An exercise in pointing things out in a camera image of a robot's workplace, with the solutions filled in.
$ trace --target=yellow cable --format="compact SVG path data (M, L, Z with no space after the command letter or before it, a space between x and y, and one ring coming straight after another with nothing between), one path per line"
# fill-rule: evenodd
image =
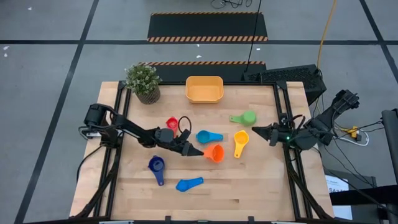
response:
M328 28L329 28L329 23L331 21L331 18L333 17L333 13L335 12L335 9L336 9L336 2L337 2L337 0L333 0L333 5L332 5L330 13L329 13L328 22L326 23L325 30L323 31L323 34L322 34L322 39L321 39L321 43L319 45L319 51L318 51L317 68L319 68L319 66L320 66L323 41L325 40L325 36L326 36L326 33L328 32ZM315 105L317 106L318 112L321 114L322 112L318 107L318 100L319 100L319 98L317 99L317 102L315 102Z

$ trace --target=blue measuring cup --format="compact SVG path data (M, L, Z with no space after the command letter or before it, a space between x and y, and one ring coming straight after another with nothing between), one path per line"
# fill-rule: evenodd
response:
M206 144L211 141L222 141L224 136L222 134L211 133L209 131L201 130L197 134L198 142Z
M153 156L153 158L149 161L148 168L154 173L157 184L159 186L163 186L164 160L159 156Z
M175 186L175 188L181 192L186 192L192 187L195 187L200 184L203 184L203 177L198 177L190 180L180 180L177 186Z

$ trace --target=green measuring cup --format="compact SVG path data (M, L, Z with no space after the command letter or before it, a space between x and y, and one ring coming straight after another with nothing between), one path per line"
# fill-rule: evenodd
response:
M253 110L248 110L240 116L229 116L229 121L241 123L244 126L252 126L256 122L256 114Z

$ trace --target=red measuring cup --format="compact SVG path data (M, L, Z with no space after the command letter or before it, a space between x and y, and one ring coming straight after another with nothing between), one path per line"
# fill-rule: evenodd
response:
M178 128L178 120L174 117L169 118L166 121L167 128L173 130L174 137L177 135L177 128Z

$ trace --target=yellow bowl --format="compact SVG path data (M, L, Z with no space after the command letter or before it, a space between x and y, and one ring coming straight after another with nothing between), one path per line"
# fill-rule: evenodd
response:
M188 77L185 94L191 103L218 103L224 95L223 79L217 76Z

